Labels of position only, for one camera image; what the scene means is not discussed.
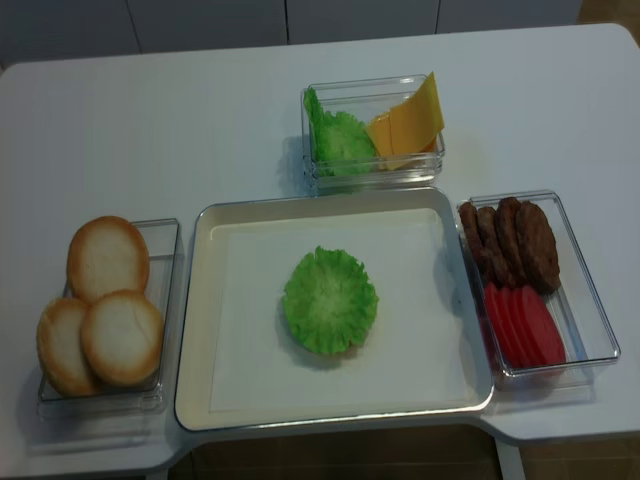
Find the red tomato slice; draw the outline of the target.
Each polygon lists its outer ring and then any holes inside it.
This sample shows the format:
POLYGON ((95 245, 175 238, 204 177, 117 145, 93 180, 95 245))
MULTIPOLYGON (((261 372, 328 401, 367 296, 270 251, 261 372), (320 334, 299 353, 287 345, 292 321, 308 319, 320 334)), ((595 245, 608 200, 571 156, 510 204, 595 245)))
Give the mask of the red tomato slice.
POLYGON ((528 367, 566 362, 564 344, 544 301, 530 286, 515 289, 509 308, 516 335, 527 355, 528 367))

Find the green lettuce leaf on tray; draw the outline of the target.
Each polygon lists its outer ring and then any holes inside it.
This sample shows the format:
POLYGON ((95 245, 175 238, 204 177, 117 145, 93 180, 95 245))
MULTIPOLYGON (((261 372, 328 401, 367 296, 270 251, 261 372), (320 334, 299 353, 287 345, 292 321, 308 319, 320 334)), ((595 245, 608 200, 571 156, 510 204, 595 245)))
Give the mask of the green lettuce leaf on tray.
POLYGON ((343 249, 307 253, 284 286, 282 307, 294 338, 319 355, 364 344, 379 297, 364 263, 343 249))

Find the flat yellow cheese slice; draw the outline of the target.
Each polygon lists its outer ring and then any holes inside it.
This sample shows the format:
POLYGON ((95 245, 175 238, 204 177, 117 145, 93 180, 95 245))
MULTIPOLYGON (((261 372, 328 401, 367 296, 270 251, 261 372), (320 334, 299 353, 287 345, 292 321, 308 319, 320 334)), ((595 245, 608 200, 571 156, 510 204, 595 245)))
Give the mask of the flat yellow cheese slice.
POLYGON ((437 142, 433 141, 417 153, 406 154, 395 157, 381 158, 378 169, 380 171, 395 171, 399 169, 411 168, 424 160, 426 154, 437 152, 437 142))

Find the clear lettuce cheese container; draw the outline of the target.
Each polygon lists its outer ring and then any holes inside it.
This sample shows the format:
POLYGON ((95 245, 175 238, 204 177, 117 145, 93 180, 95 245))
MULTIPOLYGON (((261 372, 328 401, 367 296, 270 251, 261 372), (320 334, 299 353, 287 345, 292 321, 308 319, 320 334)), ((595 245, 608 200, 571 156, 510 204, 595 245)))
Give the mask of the clear lettuce cheese container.
POLYGON ((367 127, 377 115, 388 112, 392 107, 409 98, 428 75, 316 83, 305 88, 301 93, 302 156, 304 177, 309 188, 318 195, 329 195, 361 190, 424 187, 434 184, 443 168, 445 155, 443 130, 437 138, 437 152, 426 154, 422 162, 411 168, 380 171, 378 166, 381 158, 401 155, 379 156, 376 152, 370 159, 372 165, 370 173, 353 176, 318 176, 312 154, 311 127, 303 103, 304 93, 311 87, 316 91, 325 111, 348 112, 367 127))

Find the upright orange cheese slice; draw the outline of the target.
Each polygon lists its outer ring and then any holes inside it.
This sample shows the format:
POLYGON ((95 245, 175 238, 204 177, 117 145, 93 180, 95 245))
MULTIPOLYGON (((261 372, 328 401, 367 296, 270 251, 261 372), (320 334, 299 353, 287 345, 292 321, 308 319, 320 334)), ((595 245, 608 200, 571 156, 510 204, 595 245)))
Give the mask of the upright orange cheese slice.
POLYGON ((379 156, 425 153, 445 127, 435 74, 431 72, 403 103, 377 115, 366 127, 379 156))

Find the white rectangular tray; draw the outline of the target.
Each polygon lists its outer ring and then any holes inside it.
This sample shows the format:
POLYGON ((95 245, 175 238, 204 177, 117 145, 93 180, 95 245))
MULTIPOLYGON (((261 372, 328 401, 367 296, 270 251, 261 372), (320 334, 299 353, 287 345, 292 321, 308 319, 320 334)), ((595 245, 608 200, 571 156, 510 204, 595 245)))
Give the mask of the white rectangular tray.
POLYGON ((175 414, 191 431, 472 417, 494 380, 449 199, 435 188, 219 204, 199 216, 175 414), (361 346, 319 355, 284 288, 317 247, 359 260, 378 296, 361 346))

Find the brown meat patty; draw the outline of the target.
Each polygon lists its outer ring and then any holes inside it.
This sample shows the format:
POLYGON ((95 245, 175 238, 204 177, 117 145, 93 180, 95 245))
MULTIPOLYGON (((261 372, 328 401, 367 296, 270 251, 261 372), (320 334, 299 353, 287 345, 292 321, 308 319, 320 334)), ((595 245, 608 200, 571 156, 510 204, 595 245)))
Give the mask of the brown meat patty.
POLYGON ((520 201, 515 197, 503 198, 499 202, 495 216, 498 242, 513 276, 512 284, 514 287, 521 287, 527 283, 516 232, 516 216, 520 205, 520 201))
POLYGON ((544 211, 530 201, 516 213, 519 255, 529 283, 540 295, 551 295, 560 286, 556 239, 544 211))
POLYGON ((477 210, 470 202, 464 202, 458 208, 458 213, 472 257, 480 273, 485 275, 487 273, 488 263, 478 230, 477 210))
POLYGON ((495 214, 493 207, 480 208, 477 211, 478 229, 492 266, 495 283, 501 287, 510 287, 513 277, 497 238, 495 214))

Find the stacked red tomato slices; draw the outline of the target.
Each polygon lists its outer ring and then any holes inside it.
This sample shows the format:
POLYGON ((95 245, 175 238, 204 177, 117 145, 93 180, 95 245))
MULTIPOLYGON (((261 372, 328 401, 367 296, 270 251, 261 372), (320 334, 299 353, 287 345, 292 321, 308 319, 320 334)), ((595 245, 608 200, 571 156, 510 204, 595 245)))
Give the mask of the stacked red tomato slices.
POLYGON ((511 319, 509 294, 509 290, 500 290, 489 282, 484 287, 487 313, 505 362, 517 369, 530 368, 533 366, 531 357, 522 346, 511 319))

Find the top bun half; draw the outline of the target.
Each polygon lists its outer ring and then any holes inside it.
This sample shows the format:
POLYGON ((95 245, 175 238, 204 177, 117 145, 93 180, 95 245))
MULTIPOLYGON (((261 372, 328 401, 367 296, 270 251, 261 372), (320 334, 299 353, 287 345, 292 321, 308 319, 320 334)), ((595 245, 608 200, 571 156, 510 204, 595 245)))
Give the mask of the top bun half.
POLYGON ((74 234, 66 275, 73 295, 89 304, 120 290, 142 293, 150 275, 146 242, 122 217, 95 218, 74 234))

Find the bun half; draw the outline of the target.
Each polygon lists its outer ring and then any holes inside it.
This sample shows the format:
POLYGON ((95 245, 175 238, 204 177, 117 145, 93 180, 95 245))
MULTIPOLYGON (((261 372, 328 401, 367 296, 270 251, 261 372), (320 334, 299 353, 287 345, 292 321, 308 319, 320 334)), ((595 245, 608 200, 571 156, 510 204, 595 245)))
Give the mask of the bun half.
POLYGON ((120 290, 142 293, 150 275, 146 242, 122 217, 95 218, 74 234, 66 275, 73 295, 89 304, 120 290))
POLYGON ((36 330, 41 369, 63 397, 96 395, 100 383, 82 350, 80 328, 88 306, 76 298, 57 298, 43 310, 36 330))
POLYGON ((157 370, 163 335, 162 314, 132 290, 99 298, 80 328, 82 351, 93 373, 116 387, 141 384, 157 370))

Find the front bun half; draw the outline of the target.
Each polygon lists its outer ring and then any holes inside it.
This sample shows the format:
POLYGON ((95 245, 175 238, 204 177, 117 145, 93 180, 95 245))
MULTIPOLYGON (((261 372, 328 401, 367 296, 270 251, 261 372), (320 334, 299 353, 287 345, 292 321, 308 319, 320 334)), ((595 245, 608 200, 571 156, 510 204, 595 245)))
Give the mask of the front bun half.
POLYGON ((99 298, 80 328, 82 351, 93 373, 116 387, 141 384, 157 370, 163 335, 162 314, 132 290, 99 298))

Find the front brown meat patty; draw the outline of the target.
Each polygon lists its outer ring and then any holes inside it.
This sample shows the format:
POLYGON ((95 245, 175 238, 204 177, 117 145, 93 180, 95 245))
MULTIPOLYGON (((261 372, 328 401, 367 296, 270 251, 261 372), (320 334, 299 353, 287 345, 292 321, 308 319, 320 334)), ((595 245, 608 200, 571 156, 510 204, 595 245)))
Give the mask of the front brown meat patty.
POLYGON ((560 286, 556 239, 544 211, 530 201, 516 213, 519 255, 529 283, 540 295, 551 295, 560 286))

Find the clear patty tomato container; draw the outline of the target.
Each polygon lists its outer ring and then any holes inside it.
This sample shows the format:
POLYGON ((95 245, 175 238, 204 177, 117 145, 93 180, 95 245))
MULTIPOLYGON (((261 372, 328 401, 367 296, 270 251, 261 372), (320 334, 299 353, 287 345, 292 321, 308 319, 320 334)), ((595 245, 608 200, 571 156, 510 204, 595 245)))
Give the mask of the clear patty tomato container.
POLYGON ((549 190, 472 197, 465 202, 470 202, 477 211, 482 207, 493 207, 497 211, 500 200, 506 197, 515 197, 520 203, 530 201, 544 211, 556 239, 561 286, 551 295, 540 295, 531 286, 528 278, 527 283, 521 287, 514 287, 513 284, 510 287, 501 287, 495 283, 486 251, 488 269, 487 273, 482 275, 467 245, 458 213, 458 208, 464 202, 458 204, 455 218, 460 244, 481 327, 486 337, 496 387, 507 392, 549 393, 554 389, 588 385, 594 381, 597 373, 617 362, 621 351, 564 206, 559 196, 549 190), (538 293, 561 335, 566 352, 565 363, 517 369, 505 362, 486 309, 484 287, 489 282, 494 283, 500 290, 509 290, 509 300, 515 289, 524 286, 530 286, 538 293))

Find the clear bun container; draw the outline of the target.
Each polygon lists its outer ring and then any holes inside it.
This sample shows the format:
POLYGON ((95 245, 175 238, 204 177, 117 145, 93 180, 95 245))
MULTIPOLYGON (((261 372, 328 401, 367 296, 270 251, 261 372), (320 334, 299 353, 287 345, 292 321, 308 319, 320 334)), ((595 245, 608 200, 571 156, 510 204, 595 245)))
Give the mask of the clear bun container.
POLYGON ((96 396, 64 398, 40 380, 37 413, 44 419, 94 418, 160 412, 166 405, 184 266, 180 224, 175 218, 139 221, 134 226, 150 254, 150 277, 145 296, 163 314, 164 333, 159 367, 142 385, 106 387, 96 396))

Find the left bun half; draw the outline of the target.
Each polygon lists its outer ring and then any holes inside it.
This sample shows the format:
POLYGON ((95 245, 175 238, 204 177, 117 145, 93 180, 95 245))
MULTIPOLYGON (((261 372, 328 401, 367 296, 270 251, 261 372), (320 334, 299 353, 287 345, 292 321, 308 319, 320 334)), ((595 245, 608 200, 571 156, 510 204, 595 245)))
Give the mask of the left bun half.
POLYGON ((100 383, 82 350, 80 328, 88 306, 76 298, 57 298, 43 310, 36 330, 41 369, 63 397, 96 395, 100 383))

